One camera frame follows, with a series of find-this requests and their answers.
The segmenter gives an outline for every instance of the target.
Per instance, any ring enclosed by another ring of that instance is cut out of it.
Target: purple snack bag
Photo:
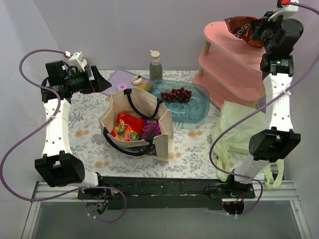
[[[144,119],[141,139],[155,137],[158,135],[161,135],[159,122],[156,120]]]

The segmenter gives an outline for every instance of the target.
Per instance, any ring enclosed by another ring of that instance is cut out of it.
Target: chips bag
[[[254,24],[254,21],[256,20],[258,19],[252,16],[235,16],[226,18],[225,22],[229,32],[231,32],[234,36],[239,39],[243,39],[249,45],[263,47],[264,45],[261,41],[251,39],[251,36],[256,30],[256,26]]]
[[[129,114],[118,114],[117,124],[111,135],[121,141],[140,140],[143,128],[143,119],[136,118]]]

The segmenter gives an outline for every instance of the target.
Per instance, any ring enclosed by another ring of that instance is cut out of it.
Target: blue plastic tray
[[[171,110],[173,120],[180,122],[196,123],[203,120],[209,110],[209,92],[206,88],[185,82],[153,80],[148,83],[145,90],[161,99],[161,92],[171,92],[172,89],[184,89],[192,91],[192,97],[188,103],[165,102]]]

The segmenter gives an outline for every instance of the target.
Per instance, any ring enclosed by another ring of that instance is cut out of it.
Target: candy bag
[[[143,128],[143,119],[129,114],[118,114],[117,124],[111,132],[111,136],[121,141],[140,140]]]
[[[263,47],[264,45],[261,41],[251,39],[251,36],[257,29],[256,20],[258,19],[252,16],[234,16],[226,18],[225,22],[229,32],[234,36],[243,39],[249,45]]]
[[[161,135],[159,122],[157,120],[144,119],[141,139],[155,137],[158,135]]]

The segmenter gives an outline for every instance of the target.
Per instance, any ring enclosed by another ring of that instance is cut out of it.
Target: light green plastic bag
[[[226,129],[231,127],[233,124],[244,118],[245,116],[254,112],[255,109],[247,106],[242,106],[233,102],[225,101],[216,125],[213,129],[212,139],[215,141],[218,136]],[[225,170],[229,171],[229,160],[228,151],[238,152],[243,154],[248,154],[249,140],[251,136],[264,130],[266,115],[263,112],[259,112],[243,123],[239,124],[227,134],[225,134],[215,145],[214,152],[218,155],[217,166],[222,168],[223,163],[225,164]],[[272,174],[270,166],[264,168],[265,173],[265,183],[269,187],[278,187],[281,184],[282,174],[284,171],[284,163],[278,160],[278,170],[279,175],[277,177],[277,182],[270,185],[270,180],[272,179]],[[225,182],[227,179],[227,174],[217,171],[217,177]]]
[[[272,179],[272,172],[270,169],[270,165],[267,165],[264,168],[266,188],[278,188],[281,185],[281,181],[283,179],[283,173],[284,173],[284,160],[278,159],[275,164],[277,164],[277,167],[278,167],[278,175],[273,184],[270,184],[270,180]]]

